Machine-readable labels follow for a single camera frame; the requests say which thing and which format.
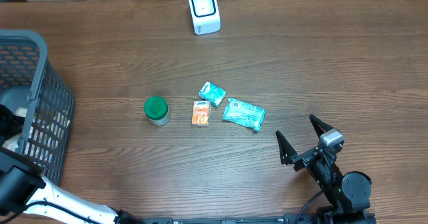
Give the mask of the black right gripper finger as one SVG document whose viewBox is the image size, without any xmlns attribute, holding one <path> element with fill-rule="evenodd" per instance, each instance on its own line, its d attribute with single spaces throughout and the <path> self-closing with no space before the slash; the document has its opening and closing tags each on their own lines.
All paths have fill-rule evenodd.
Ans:
<svg viewBox="0 0 428 224">
<path fill-rule="evenodd" d="M 325 132 L 333 129 L 331 125 L 321 121 L 321 119 L 317 118 L 313 114 L 309 115 L 309 119 L 312 123 L 312 126 L 314 127 L 314 130 L 318 138 L 320 137 L 321 134 L 324 134 Z"/>
<path fill-rule="evenodd" d="M 276 131 L 276 138 L 280 149 L 281 163 L 285 165 L 294 164 L 294 158 L 298 156 L 297 152 L 279 130 Z"/>
</svg>

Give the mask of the orange tissue pack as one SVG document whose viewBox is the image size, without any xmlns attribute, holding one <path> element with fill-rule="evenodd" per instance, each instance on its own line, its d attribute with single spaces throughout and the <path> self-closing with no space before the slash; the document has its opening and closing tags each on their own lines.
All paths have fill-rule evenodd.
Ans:
<svg viewBox="0 0 428 224">
<path fill-rule="evenodd" d="M 193 102 L 191 123 L 193 126 L 208 127 L 211 114 L 211 103 L 206 100 Z"/>
</svg>

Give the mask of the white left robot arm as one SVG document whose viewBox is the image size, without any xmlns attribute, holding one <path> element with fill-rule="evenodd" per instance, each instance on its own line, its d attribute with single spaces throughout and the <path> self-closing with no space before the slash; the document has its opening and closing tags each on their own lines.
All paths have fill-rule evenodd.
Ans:
<svg viewBox="0 0 428 224">
<path fill-rule="evenodd" d="M 24 156 L 1 147 L 1 214 L 43 215 L 64 223 L 142 223 L 126 211 L 89 202 L 43 175 L 42 168 Z"/>
</svg>

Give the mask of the teal tissue pack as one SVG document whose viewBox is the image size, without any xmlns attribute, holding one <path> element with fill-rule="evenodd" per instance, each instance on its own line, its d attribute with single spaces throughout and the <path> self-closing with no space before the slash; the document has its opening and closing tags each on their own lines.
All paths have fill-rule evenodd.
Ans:
<svg viewBox="0 0 428 224">
<path fill-rule="evenodd" d="M 198 95 L 218 108 L 226 96 L 226 91 L 211 82 L 205 82 Z"/>
</svg>

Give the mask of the beige snack bag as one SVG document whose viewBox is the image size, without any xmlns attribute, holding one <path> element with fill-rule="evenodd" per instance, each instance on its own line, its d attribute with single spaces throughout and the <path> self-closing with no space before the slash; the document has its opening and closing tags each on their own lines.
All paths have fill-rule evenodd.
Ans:
<svg viewBox="0 0 428 224">
<path fill-rule="evenodd" d="M 18 108 L 15 111 L 15 115 L 18 115 L 20 117 L 24 117 L 27 114 L 27 109 L 26 108 Z M 54 118 L 55 121 L 59 121 L 59 125 L 55 124 L 55 123 L 50 123 L 50 124 L 46 124 L 43 122 L 42 124 L 42 128 L 45 128 L 47 130 L 52 131 L 58 138 L 64 137 L 65 136 L 65 130 L 62 130 L 60 127 L 65 127 L 67 128 L 70 124 L 70 120 L 66 119 L 65 116 L 63 116 L 60 113 L 57 113 Z M 39 137 L 38 142 L 47 146 L 47 147 L 52 147 L 52 148 L 57 148 L 58 147 L 58 140 L 56 140 L 55 138 L 57 137 L 48 137 L 46 134 L 40 134 L 38 130 L 35 130 L 34 127 L 30 128 L 30 132 L 29 132 L 30 137 L 32 137 L 33 140 L 36 140 L 37 137 Z M 18 149 L 18 139 L 21 136 L 21 134 L 15 135 L 12 138 L 10 138 L 9 140 L 6 140 L 3 144 L 2 147 L 15 151 L 17 152 Z M 25 145 L 25 154 L 38 154 L 39 151 L 41 150 L 40 147 L 35 147 L 34 145 L 30 144 L 29 142 L 27 142 L 27 144 Z"/>
</svg>

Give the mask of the teal wet wipes pack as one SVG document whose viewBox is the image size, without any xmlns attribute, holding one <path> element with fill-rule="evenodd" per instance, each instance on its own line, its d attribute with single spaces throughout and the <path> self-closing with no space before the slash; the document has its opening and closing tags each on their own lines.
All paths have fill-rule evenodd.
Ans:
<svg viewBox="0 0 428 224">
<path fill-rule="evenodd" d="M 246 128 L 252 128 L 254 131 L 260 131 L 265 117 L 263 108 L 235 98 L 229 98 L 228 102 L 223 113 L 223 120 L 234 122 Z"/>
</svg>

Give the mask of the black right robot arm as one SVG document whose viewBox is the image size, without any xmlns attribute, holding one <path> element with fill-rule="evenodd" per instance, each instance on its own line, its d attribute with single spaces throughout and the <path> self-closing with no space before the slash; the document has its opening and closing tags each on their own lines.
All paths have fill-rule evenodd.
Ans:
<svg viewBox="0 0 428 224">
<path fill-rule="evenodd" d="M 276 131 L 281 163 L 292 165 L 296 172 L 306 169 L 320 187 L 298 214 L 284 215 L 284 222 L 375 223 L 375 216 L 366 213 L 370 207 L 370 177 L 359 171 L 342 174 L 335 164 L 344 146 L 342 133 L 313 114 L 309 119 L 318 144 L 302 154 L 295 151 L 279 130 Z"/>
</svg>

